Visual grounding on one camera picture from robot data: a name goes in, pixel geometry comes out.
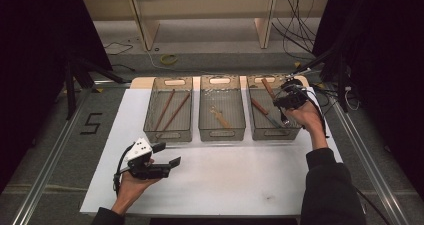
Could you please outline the person's left hand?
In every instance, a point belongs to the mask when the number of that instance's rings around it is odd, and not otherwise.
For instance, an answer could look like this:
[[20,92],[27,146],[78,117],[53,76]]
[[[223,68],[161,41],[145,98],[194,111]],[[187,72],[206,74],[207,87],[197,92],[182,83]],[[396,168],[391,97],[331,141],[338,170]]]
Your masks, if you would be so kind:
[[116,214],[123,216],[134,202],[158,179],[140,180],[134,178],[129,172],[122,174],[121,186],[118,196],[111,210]]

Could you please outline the short aluminium floor rail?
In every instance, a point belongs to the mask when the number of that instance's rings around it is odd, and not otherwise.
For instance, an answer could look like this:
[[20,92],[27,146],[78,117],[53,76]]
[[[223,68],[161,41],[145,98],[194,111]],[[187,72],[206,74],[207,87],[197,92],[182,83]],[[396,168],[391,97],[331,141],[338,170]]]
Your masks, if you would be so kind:
[[131,83],[118,83],[112,80],[95,80],[93,87],[95,88],[130,88]]

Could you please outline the light wooden furniture leg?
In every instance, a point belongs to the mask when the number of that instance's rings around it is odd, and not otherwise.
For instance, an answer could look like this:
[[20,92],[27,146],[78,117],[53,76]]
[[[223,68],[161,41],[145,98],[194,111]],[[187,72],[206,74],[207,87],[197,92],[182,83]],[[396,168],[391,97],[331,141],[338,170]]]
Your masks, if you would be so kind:
[[260,15],[254,19],[261,49],[268,47],[276,3],[277,0],[265,0],[261,7]]
[[129,0],[133,17],[138,28],[140,41],[144,51],[150,51],[153,47],[160,21],[146,19],[142,16],[141,5],[138,0]]

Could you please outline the black curtain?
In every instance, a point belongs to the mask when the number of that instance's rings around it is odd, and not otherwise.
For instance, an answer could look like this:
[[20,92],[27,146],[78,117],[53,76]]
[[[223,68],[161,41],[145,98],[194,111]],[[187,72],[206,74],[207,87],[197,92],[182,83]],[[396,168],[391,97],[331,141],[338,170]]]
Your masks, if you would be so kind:
[[62,90],[70,55],[112,69],[83,0],[0,0],[0,193]]
[[[424,0],[362,0],[343,55],[365,110],[424,200]],[[328,0],[313,49],[329,49],[358,0]]]

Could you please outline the white table cover sheet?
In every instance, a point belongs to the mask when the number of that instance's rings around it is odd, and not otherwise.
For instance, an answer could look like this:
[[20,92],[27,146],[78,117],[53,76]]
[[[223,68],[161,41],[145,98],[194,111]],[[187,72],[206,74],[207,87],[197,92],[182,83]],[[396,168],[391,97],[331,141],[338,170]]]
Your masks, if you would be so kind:
[[[116,195],[113,174],[124,150],[142,137],[150,91],[125,91],[80,211],[94,214],[111,206]],[[156,163],[181,159],[170,175],[152,185],[129,209],[148,217],[284,217],[298,216],[311,150],[307,131],[292,142],[244,139],[169,144],[153,155]]]

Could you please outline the brown wooden chopstick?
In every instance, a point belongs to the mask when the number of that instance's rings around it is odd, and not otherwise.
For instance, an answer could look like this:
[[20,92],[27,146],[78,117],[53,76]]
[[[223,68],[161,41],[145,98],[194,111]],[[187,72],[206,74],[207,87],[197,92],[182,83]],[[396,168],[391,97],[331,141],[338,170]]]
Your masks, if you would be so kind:
[[178,107],[176,108],[176,110],[172,113],[172,116],[170,117],[170,119],[167,121],[166,125],[163,127],[163,129],[160,131],[162,133],[164,133],[167,128],[170,126],[170,124],[173,122],[173,120],[175,119],[175,117],[178,115],[179,111],[182,109],[182,107],[184,106],[184,104],[186,103],[186,101],[191,97],[191,93],[187,92],[185,97],[182,99],[181,103],[178,105]]
[[163,120],[163,117],[164,117],[164,115],[165,115],[165,113],[166,113],[166,111],[167,111],[167,109],[168,109],[168,107],[170,105],[170,102],[172,101],[172,98],[173,98],[174,94],[175,94],[175,89],[173,89],[170,92],[170,95],[169,95],[168,99],[166,100],[166,102],[164,104],[164,107],[163,107],[163,109],[162,109],[162,111],[160,113],[160,116],[158,118],[158,121],[157,121],[157,123],[155,125],[155,131],[159,131],[158,129],[159,129],[159,127],[161,125],[161,122]]

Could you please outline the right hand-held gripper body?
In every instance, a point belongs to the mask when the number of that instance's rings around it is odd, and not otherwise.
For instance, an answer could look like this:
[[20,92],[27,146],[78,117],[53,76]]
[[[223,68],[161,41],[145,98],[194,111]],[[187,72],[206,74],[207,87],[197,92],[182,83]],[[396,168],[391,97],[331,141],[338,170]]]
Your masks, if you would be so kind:
[[293,75],[287,75],[285,77],[281,89],[284,92],[282,106],[285,109],[297,109],[309,100],[307,89],[303,83]]

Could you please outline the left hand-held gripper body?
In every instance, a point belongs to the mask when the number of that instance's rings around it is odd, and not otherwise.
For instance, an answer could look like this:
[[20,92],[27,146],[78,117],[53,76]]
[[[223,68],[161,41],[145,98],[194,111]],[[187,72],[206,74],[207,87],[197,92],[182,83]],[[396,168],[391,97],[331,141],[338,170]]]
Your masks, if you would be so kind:
[[127,169],[134,178],[140,180],[167,178],[171,171],[168,164],[151,164],[151,144],[145,138],[139,138],[124,155]]

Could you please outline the yellow tape roll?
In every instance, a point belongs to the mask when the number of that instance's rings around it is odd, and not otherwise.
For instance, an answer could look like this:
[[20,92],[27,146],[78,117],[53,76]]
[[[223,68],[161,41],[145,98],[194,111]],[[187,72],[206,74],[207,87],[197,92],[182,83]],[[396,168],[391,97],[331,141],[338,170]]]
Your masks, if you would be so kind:
[[160,62],[164,65],[175,64],[178,60],[178,57],[175,54],[163,54],[160,57]]

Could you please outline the person's right hand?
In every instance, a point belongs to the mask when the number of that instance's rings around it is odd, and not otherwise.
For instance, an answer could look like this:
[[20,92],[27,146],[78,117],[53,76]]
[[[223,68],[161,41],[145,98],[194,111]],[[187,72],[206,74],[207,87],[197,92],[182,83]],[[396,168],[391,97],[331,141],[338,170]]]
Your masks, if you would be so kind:
[[308,132],[323,132],[321,117],[311,102],[307,101],[299,108],[289,109],[286,113],[304,126]]

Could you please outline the smoky clear plastic bin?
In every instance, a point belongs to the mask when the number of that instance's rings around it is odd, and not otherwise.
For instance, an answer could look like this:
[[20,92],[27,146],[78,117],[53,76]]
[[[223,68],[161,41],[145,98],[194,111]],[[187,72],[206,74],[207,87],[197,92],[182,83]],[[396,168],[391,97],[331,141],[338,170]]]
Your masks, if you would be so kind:
[[[224,128],[210,112],[215,106],[230,123]],[[246,120],[237,75],[205,75],[200,78],[198,129],[203,142],[242,141]]]
[[[273,100],[266,91],[261,82],[262,78],[266,78],[271,86],[275,97],[283,95],[281,85],[283,84],[283,74],[268,75],[250,75],[247,77],[247,101],[249,102],[250,123],[252,129],[252,138],[255,141],[260,140],[286,140],[292,141],[296,138],[300,126],[294,119],[288,118],[290,123],[284,125],[281,121],[281,112],[278,107],[273,105]],[[270,121],[262,115],[262,113],[251,103],[251,98],[255,99],[265,108],[269,114],[275,119],[282,128],[274,127]]]
[[[159,131],[155,131],[160,113],[173,89],[175,89],[175,94],[163,117]],[[167,130],[164,133],[160,132],[187,92],[191,93],[191,97],[186,101]],[[143,131],[151,143],[190,142],[192,140],[192,96],[192,77],[157,77],[154,79],[143,126]]]

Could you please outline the black tripod stand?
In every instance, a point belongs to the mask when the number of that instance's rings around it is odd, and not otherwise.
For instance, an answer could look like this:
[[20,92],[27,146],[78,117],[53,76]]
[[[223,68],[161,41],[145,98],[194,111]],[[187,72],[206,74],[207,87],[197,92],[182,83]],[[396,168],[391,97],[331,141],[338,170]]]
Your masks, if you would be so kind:
[[347,77],[347,63],[343,57],[342,49],[338,46],[333,46],[329,50],[322,53],[320,56],[313,59],[311,62],[296,69],[289,77],[299,76],[320,64],[324,67],[321,70],[320,77],[324,82],[337,79],[337,98],[342,110],[348,112],[348,102],[345,98],[345,88],[349,86]]
[[74,115],[77,108],[74,81],[77,81],[83,89],[91,89],[94,86],[94,80],[89,74],[90,71],[97,72],[118,84],[130,83],[130,80],[119,77],[109,70],[106,70],[99,65],[95,65],[93,62],[82,56],[70,53],[67,55],[66,61],[65,84],[68,102],[67,119],[70,119]]

